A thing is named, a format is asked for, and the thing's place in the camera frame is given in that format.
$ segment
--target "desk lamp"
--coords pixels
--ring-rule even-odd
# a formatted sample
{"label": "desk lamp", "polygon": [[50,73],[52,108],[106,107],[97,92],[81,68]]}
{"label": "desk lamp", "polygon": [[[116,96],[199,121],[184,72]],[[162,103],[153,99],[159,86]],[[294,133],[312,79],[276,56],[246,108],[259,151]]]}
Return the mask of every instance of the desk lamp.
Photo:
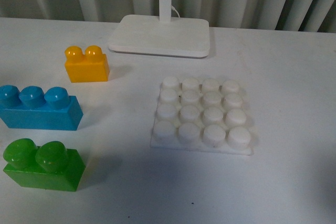
{"label": "desk lamp", "polygon": [[209,54],[209,23],[171,17],[172,0],[159,0],[160,16],[127,15],[113,32],[108,47],[116,52],[203,58]]}

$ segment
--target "white baseplate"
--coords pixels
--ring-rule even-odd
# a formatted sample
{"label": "white baseplate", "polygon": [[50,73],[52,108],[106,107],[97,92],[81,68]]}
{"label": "white baseplate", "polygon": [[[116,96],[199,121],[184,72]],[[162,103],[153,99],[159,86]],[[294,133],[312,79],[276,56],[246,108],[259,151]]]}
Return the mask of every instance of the white baseplate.
{"label": "white baseplate", "polygon": [[239,83],[163,80],[151,147],[253,155],[254,131],[248,99]]}

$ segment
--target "yellow toy block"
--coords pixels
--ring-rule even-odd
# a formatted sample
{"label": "yellow toy block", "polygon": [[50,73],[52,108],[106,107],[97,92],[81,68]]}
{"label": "yellow toy block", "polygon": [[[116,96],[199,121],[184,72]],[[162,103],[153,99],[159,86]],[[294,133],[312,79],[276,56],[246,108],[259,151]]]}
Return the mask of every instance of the yellow toy block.
{"label": "yellow toy block", "polygon": [[94,82],[109,80],[109,63],[98,46],[89,46],[83,55],[77,46],[65,50],[65,68],[71,82]]}

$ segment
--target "plastic block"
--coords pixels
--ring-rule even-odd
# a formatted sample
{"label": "plastic block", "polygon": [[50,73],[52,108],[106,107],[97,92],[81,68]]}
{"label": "plastic block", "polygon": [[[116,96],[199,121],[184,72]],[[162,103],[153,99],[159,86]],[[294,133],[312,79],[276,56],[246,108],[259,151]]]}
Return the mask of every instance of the plastic block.
{"label": "plastic block", "polygon": [[77,46],[65,50],[67,60],[65,68],[71,82],[108,81],[110,68],[106,55],[98,46],[90,46],[82,50]]}
{"label": "plastic block", "polygon": [[163,80],[151,147],[252,155],[253,124],[237,81]]}
{"label": "plastic block", "polygon": [[7,146],[4,160],[4,172],[22,187],[76,191],[85,170],[77,150],[58,141],[39,147],[31,139],[18,139]]}
{"label": "plastic block", "polygon": [[77,98],[64,88],[44,94],[36,86],[21,92],[16,86],[0,87],[0,118],[9,128],[75,131],[82,117]]}

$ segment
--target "blue block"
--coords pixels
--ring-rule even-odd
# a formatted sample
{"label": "blue block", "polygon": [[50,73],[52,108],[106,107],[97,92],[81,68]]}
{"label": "blue block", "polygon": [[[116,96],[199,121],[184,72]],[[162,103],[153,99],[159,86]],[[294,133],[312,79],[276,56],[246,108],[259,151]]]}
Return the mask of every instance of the blue block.
{"label": "blue block", "polygon": [[82,116],[77,98],[64,88],[43,94],[36,86],[21,93],[15,86],[0,87],[0,118],[9,128],[75,131]]}

